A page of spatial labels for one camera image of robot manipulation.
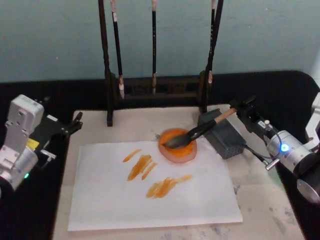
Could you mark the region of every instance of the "brush with wooden handle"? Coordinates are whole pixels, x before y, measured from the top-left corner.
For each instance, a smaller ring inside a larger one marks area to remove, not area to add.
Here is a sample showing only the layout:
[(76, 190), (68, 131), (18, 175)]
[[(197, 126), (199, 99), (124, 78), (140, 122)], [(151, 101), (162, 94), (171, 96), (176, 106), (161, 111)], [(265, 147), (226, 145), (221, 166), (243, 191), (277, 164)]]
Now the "brush with wooden handle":
[(193, 140), (199, 138), (205, 134), (208, 130), (213, 128), (215, 125), (220, 123), (222, 120), (226, 119), (230, 115), (234, 114), (237, 110), (235, 108), (230, 108), (228, 111), (217, 116), (215, 119), (208, 121), (200, 126), (197, 126), (185, 134), (175, 136), (169, 141), (162, 144), (166, 148), (170, 149), (180, 149), (188, 146)]

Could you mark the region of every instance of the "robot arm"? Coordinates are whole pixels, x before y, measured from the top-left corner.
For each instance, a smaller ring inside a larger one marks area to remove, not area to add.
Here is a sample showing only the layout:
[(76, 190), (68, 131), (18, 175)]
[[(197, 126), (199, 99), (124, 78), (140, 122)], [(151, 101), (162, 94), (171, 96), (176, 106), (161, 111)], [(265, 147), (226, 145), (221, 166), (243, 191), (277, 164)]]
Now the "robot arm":
[(305, 199), (314, 204), (320, 204), (320, 156), (318, 149), (320, 141), (320, 93), (312, 104), (312, 115), (305, 128), (308, 142), (302, 144), (286, 130), (278, 130), (263, 119), (252, 105), (254, 98), (246, 102), (231, 102), (231, 107), (237, 109), (237, 116), (246, 129), (260, 137), (270, 155), (262, 156), (250, 147), (258, 159), (270, 170), (281, 163), (297, 178), (297, 189)]
[(43, 168), (56, 158), (47, 150), (52, 139), (67, 139), (82, 128), (81, 112), (65, 126), (44, 111), (40, 103), (24, 95), (11, 101), (0, 149), (0, 198), (13, 193), (36, 165)]

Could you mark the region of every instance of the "wall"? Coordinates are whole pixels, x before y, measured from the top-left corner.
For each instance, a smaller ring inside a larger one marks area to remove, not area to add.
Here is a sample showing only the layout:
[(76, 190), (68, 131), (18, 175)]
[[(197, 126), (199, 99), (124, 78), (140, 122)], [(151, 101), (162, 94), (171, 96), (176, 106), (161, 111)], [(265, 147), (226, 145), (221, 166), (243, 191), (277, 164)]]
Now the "wall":
[[(320, 1), (226, 0), (216, 73), (295, 69), (320, 80)], [(117, 73), (105, 0), (111, 70)], [(204, 69), (210, 0), (159, 0), (157, 73)], [(151, 0), (118, 0), (123, 74), (152, 73)], [(0, 0), (0, 82), (103, 78), (98, 0)]]

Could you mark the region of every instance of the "blue led light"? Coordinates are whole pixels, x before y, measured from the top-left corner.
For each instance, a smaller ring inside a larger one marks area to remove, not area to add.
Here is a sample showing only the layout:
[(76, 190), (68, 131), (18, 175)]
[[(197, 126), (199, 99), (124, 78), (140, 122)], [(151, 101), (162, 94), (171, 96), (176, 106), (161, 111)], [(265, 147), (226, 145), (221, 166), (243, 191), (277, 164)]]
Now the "blue led light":
[(287, 151), (289, 151), (289, 146), (287, 145), (287, 144), (282, 144), (281, 145), (281, 151), (282, 152), (287, 152)]

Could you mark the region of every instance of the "table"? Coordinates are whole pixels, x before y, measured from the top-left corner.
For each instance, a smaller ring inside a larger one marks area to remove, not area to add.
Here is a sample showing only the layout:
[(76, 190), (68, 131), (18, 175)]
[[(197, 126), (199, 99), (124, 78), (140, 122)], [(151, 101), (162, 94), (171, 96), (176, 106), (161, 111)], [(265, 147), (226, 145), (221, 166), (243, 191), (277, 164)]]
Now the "table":
[[(208, 110), (228, 105), (212, 105)], [(117, 110), (113, 127), (107, 127), (105, 111), (83, 111), (82, 130), (71, 136), (59, 204), (54, 226), (54, 240), (247, 240), (247, 239), (303, 239), (284, 187), (277, 171), (267, 172), (264, 165), (250, 152), (243, 158), (227, 159), (236, 198), (243, 215), (243, 223), (207, 224), (198, 226), (161, 227), (125, 230), (97, 230), (67, 232), (79, 146), (92, 143), (152, 141), (158, 134), (172, 127), (191, 129), (196, 126), (197, 107), (167, 107)], [(248, 133), (235, 115), (231, 124), (261, 154), (267, 154), (263, 142)]]

